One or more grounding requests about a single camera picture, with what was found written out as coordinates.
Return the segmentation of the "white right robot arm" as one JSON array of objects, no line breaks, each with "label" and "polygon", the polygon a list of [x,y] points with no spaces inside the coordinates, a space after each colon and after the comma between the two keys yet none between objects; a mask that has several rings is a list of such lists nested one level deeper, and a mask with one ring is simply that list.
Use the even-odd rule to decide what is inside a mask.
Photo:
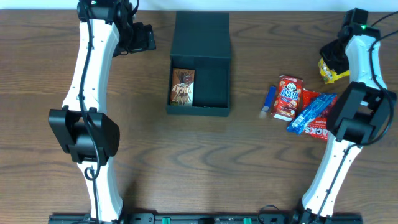
[{"label": "white right robot arm", "polygon": [[381,75],[379,47],[383,39],[368,25],[368,11],[346,12],[338,38],[325,46],[323,59],[349,65],[349,85],[327,118],[328,142],[315,178],[287,223],[362,223],[362,216],[333,213],[336,196],[364,146],[380,141],[391,127],[396,93]]}]

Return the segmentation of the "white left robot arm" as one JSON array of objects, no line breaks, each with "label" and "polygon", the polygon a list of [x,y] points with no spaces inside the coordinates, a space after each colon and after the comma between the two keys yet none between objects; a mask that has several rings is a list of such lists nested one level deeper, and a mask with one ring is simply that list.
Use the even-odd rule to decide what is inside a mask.
[{"label": "white left robot arm", "polygon": [[126,223],[114,157],[119,126],[107,115],[106,91],[112,59],[154,50],[152,27],[135,22],[138,3],[79,1],[80,46],[69,91],[48,122],[63,152],[81,170],[91,210],[84,215],[51,215],[49,223]]}]

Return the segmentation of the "yellow Hacks candy bag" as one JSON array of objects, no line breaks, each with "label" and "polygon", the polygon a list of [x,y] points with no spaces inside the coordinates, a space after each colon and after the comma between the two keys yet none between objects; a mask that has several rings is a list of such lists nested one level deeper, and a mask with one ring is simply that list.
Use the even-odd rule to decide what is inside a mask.
[{"label": "yellow Hacks candy bag", "polygon": [[325,84],[332,84],[340,78],[349,76],[349,70],[343,73],[336,73],[334,70],[330,70],[322,58],[318,63],[318,68]]}]

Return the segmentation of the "brown Pocky box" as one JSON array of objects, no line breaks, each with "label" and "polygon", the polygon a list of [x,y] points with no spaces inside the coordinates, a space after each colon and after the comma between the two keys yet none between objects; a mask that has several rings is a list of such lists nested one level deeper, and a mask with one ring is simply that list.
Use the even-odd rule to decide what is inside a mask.
[{"label": "brown Pocky box", "polygon": [[195,71],[175,68],[172,72],[170,104],[192,106]]}]

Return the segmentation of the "black box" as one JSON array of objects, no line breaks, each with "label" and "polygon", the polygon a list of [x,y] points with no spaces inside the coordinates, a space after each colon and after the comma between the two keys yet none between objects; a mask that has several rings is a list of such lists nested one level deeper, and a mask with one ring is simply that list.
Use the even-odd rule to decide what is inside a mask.
[{"label": "black box", "polygon": [[[227,12],[178,11],[170,51],[168,114],[227,117],[230,111],[231,40]],[[172,103],[176,70],[193,70],[191,106]]]}]

